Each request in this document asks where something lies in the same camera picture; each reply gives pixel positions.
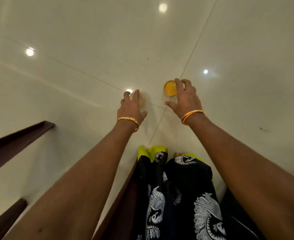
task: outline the bracelet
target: bracelet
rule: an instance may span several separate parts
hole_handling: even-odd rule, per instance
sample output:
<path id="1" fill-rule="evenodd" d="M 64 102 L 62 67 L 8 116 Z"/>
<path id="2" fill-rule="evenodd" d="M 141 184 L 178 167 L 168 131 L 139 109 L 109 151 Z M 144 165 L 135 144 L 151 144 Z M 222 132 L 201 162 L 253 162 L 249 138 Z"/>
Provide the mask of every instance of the bracelet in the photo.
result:
<path id="1" fill-rule="evenodd" d="M 134 121 L 134 122 L 137 124 L 137 128 L 135 129 L 135 132 L 138 130 L 138 128 L 139 128 L 139 124 L 138 124 L 137 120 L 135 120 L 135 119 L 132 118 L 132 117 L 120 117 L 120 118 L 117 119 L 116 124 L 117 124 L 117 122 L 118 122 L 119 120 L 122 120 L 122 119 L 125 119 L 125 120 L 132 120 L 132 121 Z"/>
<path id="2" fill-rule="evenodd" d="M 194 113 L 197 113 L 197 112 L 200 112 L 200 113 L 203 113 L 204 115 L 206 115 L 205 112 L 204 112 L 202 109 L 197 109 L 197 110 L 190 111 L 189 113 L 186 113 L 186 114 L 181 118 L 181 122 L 182 122 L 182 124 L 183 124 L 183 125 L 186 125 L 186 124 L 185 124 L 185 120 L 187 119 L 187 117 L 190 116 L 190 115 L 192 115 L 192 114 L 194 114 Z"/>

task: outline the person's right arm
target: person's right arm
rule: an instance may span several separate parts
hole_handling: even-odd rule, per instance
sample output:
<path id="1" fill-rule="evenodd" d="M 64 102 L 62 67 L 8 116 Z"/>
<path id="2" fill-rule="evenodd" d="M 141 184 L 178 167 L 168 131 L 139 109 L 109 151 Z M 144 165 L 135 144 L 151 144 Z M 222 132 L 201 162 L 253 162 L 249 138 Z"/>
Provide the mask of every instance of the person's right arm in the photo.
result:
<path id="1" fill-rule="evenodd" d="M 202 109 L 189 80 L 175 80 L 178 103 L 166 102 L 179 118 Z M 196 134 L 235 198 L 268 239 L 294 239 L 294 176 L 194 113 L 185 123 Z"/>

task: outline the yellow lid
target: yellow lid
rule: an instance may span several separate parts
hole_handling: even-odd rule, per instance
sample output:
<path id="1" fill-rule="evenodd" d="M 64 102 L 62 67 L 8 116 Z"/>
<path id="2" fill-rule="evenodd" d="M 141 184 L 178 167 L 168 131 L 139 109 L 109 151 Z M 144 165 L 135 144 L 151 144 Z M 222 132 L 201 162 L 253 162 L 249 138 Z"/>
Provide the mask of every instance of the yellow lid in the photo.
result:
<path id="1" fill-rule="evenodd" d="M 177 94 L 176 83 L 173 80 L 170 80 L 165 83 L 164 91 L 168 96 L 174 96 Z"/>

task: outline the beige floor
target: beige floor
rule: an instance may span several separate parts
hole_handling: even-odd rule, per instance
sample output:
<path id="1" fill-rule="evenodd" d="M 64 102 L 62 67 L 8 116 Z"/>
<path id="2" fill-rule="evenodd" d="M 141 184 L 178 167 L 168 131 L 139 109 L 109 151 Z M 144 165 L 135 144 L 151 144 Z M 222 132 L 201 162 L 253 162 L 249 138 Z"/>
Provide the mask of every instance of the beige floor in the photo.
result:
<path id="1" fill-rule="evenodd" d="M 102 218 L 140 145 L 200 156 L 220 194 L 206 151 L 164 105 L 176 77 L 192 80 L 212 121 L 294 175 L 294 0 L 0 0 L 0 137 L 57 125 L 0 169 L 0 214 L 33 204 L 100 141 L 127 89 L 145 92 L 148 117 Z"/>

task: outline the hand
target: hand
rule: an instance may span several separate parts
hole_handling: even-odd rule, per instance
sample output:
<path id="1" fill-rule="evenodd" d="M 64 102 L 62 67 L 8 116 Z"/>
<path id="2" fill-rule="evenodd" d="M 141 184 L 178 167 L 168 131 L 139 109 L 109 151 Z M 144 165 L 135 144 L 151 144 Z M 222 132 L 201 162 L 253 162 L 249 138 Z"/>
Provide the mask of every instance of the hand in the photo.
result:
<path id="1" fill-rule="evenodd" d="M 191 82 L 187 79 L 175 79 L 177 87 L 177 104 L 175 102 L 166 101 L 174 113 L 181 119 L 185 114 L 193 110 L 203 109 L 201 102 L 196 95 L 196 88 L 192 86 Z"/>
<path id="2" fill-rule="evenodd" d="M 147 111 L 140 112 L 139 110 L 139 90 L 133 92 L 132 100 L 129 95 L 130 92 L 124 92 L 124 99 L 121 100 L 121 107 L 117 111 L 117 119 L 120 117 L 131 117 L 137 120 L 138 124 L 141 125 L 147 116 Z M 134 129 L 137 128 L 137 124 L 134 121 L 126 121 L 131 122 L 133 126 L 135 126 Z"/>

